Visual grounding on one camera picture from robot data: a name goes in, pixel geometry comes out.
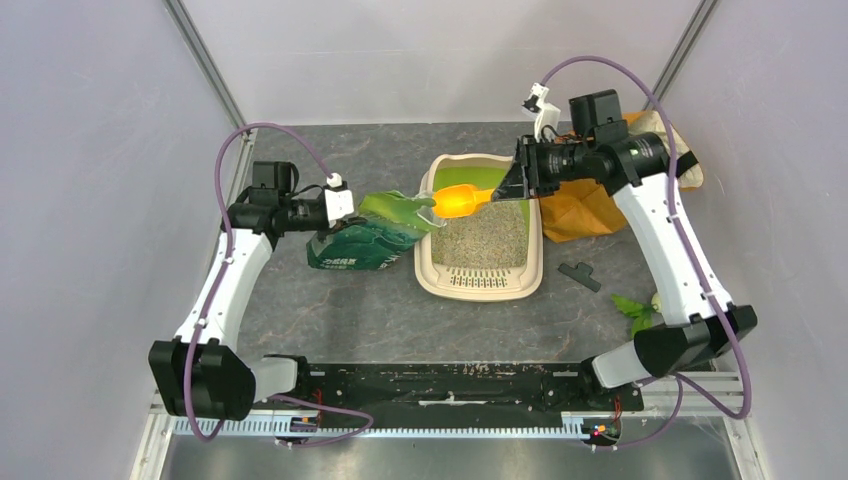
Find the green cat litter bag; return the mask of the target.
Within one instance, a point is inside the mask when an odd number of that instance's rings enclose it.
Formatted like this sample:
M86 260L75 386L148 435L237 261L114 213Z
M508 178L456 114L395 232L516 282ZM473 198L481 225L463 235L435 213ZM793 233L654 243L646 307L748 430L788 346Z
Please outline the green cat litter bag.
M369 193L356 216L328 233L313 235L306 245L308 266L318 270L383 270L446 224L434 213L434 206L427 193Z

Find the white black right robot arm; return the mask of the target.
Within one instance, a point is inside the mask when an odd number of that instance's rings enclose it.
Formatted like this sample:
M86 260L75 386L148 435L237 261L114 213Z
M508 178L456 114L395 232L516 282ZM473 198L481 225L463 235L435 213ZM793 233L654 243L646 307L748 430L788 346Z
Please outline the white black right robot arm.
M518 138L492 201L540 199L566 182L596 182L633 230L662 305L662 325L582 362L579 400L601 409L616 398L617 387L720 357L731 349L728 334L743 338L757 317L751 306L737 305L716 279L679 193L668 190L676 174L661 137L630 133L616 91L604 90L570 99L576 136L557 142L544 135L560 115L548 92L541 84L532 86L523 107L534 117L534 132Z

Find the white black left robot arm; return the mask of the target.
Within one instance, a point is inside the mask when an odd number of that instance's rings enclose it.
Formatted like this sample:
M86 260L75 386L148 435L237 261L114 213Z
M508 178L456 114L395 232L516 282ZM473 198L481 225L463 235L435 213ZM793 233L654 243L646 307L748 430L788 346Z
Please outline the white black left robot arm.
M255 164L251 184L226 210L213 265L188 317L173 339L153 343L148 362L170 415L243 420L274 395L295 409L311 401L304 358L270 354L247 363L236 352L250 295L278 241L288 232L328 229L325 195L346 185L333 173L316 197L303 198L298 181L291 162Z

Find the yellow plastic scoop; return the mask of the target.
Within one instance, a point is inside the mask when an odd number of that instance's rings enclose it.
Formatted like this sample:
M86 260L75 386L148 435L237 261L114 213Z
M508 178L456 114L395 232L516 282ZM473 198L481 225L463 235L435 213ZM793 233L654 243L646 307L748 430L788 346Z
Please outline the yellow plastic scoop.
M442 219L468 217L491 202L493 188L482 189L473 184L456 184L435 191L433 213Z

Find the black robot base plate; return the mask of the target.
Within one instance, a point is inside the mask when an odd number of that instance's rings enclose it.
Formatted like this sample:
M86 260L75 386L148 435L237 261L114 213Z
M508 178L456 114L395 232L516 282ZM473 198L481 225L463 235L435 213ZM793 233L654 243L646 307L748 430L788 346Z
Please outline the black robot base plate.
M556 427L564 412L640 412L641 392L584 385L578 363L312 363L292 397L370 414L377 428Z

